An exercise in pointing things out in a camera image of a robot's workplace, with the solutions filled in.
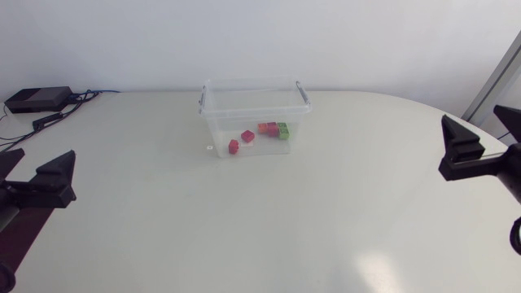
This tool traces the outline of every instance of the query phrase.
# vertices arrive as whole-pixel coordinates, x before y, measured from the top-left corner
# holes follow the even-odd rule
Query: cube
[[[243,134],[241,134],[241,138],[245,142],[250,142],[253,140],[253,138],[255,138],[255,134],[253,132],[251,132],[250,130],[246,130],[243,132]]]
[[[278,126],[277,125],[268,125],[268,136],[272,138],[278,137]]]
[[[232,155],[237,154],[237,151],[239,151],[239,142],[232,139],[230,140],[230,144],[228,145],[228,152]]]
[[[290,137],[290,132],[287,128],[278,129],[278,138],[280,139],[288,139]]]
[[[268,133],[268,125],[266,123],[259,123],[257,125],[258,133]]]

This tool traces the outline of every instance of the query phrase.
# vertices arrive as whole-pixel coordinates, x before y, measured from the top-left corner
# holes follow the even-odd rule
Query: transparent container
[[[308,95],[294,77],[208,80],[199,104],[221,158],[290,153],[300,122],[311,111]],[[273,126],[268,126],[272,136],[262,133],[263,125],[273,122],[278,123],[278,136]],[[246,130],[255,134],[251,142],[241,138]],[[232,139],[239,142],[233,155]]]

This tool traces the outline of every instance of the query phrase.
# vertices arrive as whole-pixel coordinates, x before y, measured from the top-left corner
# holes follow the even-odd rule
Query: table surface
[[[77,153],[14,292],[514,292],[519,204],[495,177],[446,182],[443,112],[309,92],[290,155],[219,159],[199,93],[102,94],[22,143],[8,177]],[[20,135],[45,114],[0,123]],[[506,146],[475,127],[486,153]]]

